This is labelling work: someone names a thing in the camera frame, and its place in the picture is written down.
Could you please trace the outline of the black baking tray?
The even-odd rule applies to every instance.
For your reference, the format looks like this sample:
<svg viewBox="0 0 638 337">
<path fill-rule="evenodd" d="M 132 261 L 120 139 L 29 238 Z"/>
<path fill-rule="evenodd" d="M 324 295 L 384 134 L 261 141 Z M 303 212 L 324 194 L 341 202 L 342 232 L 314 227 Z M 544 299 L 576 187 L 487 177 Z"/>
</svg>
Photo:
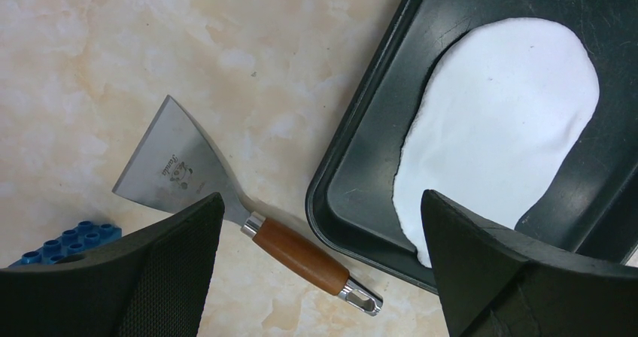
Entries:
<svg viewBox="0 0 638 337">
<path fill-rule="evenodd" d="M 430 292 L 433 272 L 403 235 L 391 197 L 403 140 L 440 56 L 471 29 L 510 17 L 570 28 L 597 72 L 594 116 L 547 193 L 516 229 L 626 263 L 637 249 L 637 0 L 402 0 L 308 188 L 327 246 Z"/>
</svg>

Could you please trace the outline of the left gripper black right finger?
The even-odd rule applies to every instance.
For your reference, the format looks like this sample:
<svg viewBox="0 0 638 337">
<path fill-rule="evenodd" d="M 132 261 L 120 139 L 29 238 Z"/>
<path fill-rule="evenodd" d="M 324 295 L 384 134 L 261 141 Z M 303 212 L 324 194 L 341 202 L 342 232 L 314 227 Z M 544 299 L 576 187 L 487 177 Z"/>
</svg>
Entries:
<svg viewBox="0 0 638 337">
<path fill-rule="evenodd" d="M 637 270 L 506 228 L 433 190 L 421 215 L 452 336 L 635 336 Z"/>
</svg>

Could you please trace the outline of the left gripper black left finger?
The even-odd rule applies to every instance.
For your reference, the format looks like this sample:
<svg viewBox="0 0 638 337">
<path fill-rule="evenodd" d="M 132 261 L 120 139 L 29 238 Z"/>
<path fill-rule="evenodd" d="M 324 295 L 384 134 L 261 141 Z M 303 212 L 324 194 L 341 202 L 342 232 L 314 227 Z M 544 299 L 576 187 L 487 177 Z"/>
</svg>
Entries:
<svg viewBox="0 0 638 337">
<path fill-rule="evenodd" d="M 52 265 L 1 271 L 3 336 L 195 336 L 224 214 L 212 193 Z"/>
</svg>

